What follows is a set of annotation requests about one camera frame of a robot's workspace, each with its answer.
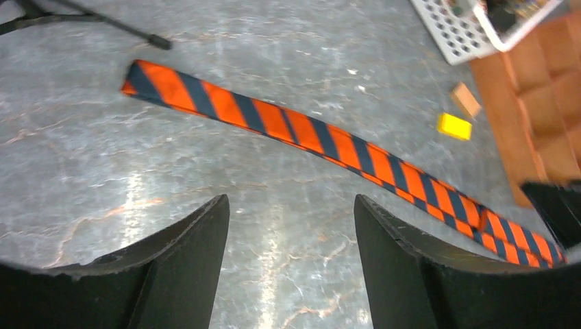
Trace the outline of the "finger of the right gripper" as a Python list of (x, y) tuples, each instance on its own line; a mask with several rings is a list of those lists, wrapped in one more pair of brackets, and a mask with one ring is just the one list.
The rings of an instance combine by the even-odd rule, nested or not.
[(524, 182), (520, 189), (548, 226), (559, 247), (580, 244), (580, 181), (566, 184)]

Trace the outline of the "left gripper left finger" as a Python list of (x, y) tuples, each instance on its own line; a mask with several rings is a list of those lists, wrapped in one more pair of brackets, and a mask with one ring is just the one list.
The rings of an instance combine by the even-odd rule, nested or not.
[(207, 328), (230, 221), (218, 195), (91, 263), (1, 263), (2, 328)]

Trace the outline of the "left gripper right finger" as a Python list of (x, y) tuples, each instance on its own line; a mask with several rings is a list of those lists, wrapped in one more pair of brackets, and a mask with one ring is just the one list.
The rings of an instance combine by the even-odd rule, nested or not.
[(356, 236), (375, 328), (579, 328), (580, 264), (487, 258), (393, 216), (365, 195)]

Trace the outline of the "orange navy striped tie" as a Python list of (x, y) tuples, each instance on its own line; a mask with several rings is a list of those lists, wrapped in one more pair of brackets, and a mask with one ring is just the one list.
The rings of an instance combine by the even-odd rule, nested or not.
[(121, 92), (255, 132), (333, 162), (396, 194), (510, 263), (547, 269), (566, 261), (563, 251), (541, 234), (503, 218), (380, 147), (316, 118), (146, 60), (129, 65)]

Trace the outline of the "white plastic basket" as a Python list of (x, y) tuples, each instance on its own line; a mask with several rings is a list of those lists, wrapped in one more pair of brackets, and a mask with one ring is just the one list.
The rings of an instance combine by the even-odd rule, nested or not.
[(419, 18), (450, 65), (462, 64), (492, 53), (514, 48), (538, 24), (556, 10), (561, 1), (547, 3), (530, 18), (507, 32), (496, 32), (484, 10), (476, 5), (465, 16), (456, 16), (447, 1), (411, 1)]

